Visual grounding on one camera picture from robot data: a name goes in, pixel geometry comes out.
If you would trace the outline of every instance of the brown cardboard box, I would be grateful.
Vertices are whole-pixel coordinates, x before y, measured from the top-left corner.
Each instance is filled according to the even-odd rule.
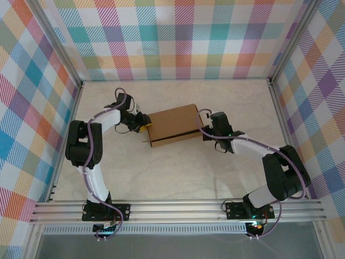
[[[152,125],[148,127],[151,147],[201,136],[196,124],[198,108],[190,104],[150,114]]]

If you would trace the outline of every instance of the white floor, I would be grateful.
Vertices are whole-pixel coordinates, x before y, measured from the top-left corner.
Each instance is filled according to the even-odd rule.
[[[199,109],[224,111],[234,130],[284,145],[264,80],[90,82],[84,86],[76,119],[88,120],[114,102],[119,86],[135,98],[143,113],[195,103]],[[152,148],[147,140],[147,132],[121,135],[110,129],[103,136],[101,168],[113,199],[242,197],[266,182],[261,161],[216,152],[213,141],[199,137]],[[81,175],[65,159],[54,200],[86,198]]]

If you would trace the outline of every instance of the colorful plaid wall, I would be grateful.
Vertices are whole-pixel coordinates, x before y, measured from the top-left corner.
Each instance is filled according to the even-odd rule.
[[[345,0],[324,0],[278,80],[293,142],[345,254]]]
[[[300,23],[307,7],[308,7],[308,4],[311,2],[312,0],[304,0],[303,1],[303,4],[302,6],[300,7],[290,29],[289,29],[289,32],[287,33],[285,39],[284,39],[284,42],[283,44],[281,45],[280,49],[279,49],[279,52],[277,54],[277,56],[275,57],[275,60],[273,62],[273,65],[270,69],[270,72],[268,73],[267,77],[271,77],[275,68],[277,67],[277,64],[278,62],[280,61],[280,58],[282,56],[282,54],[284,53],[284,51],[286,50],[288,44],[290,43],[290,40],[292,38],[292,36],[296,33],[296,29],[297,29],[297,25]]]
[[[265,78],[306,6],[303,0],[40,2],[85,80]]]
[[[24,0],[0,0],[0,258],[19,258],[77,88]]]

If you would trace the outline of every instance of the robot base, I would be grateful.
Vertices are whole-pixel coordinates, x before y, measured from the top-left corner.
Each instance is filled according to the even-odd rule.
[[[227,202],[225,203],[226,218],[228,220],[246,220],[248,213],[243,202]],[[255,220],[274,219],[274,210],[271,205],[263,206],[252,214]]]
[[[110,193],[105,201],[105,203],[112,205],[113,207],[119,209],[123,215],[123,221],[129,220],[130,215],[130,204],[112,204],[112,197]],[[83,208],[83,214],[81,217],[82,221],[119,221],[121,217],[119,213],[115,210],[101,204],[94,203],[89,200],[86,201]]]

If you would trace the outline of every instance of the aluminum rail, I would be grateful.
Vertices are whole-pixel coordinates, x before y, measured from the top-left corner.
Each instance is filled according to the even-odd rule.
[[[253,222],[247,220],[227,220],[221,209],[224,200],[138,200],[113,201],[113,203],[129,203],[131,223],[221,223],[221,222]],[[81,220],[84,201],[63,201],[38,203],[31,223],[34,224],[68,224],[88,223]],[[325,212],[319,200],[287,200],[282,202],[281,222],[323,221]],[[273,205],[276,218],[279,206]]]

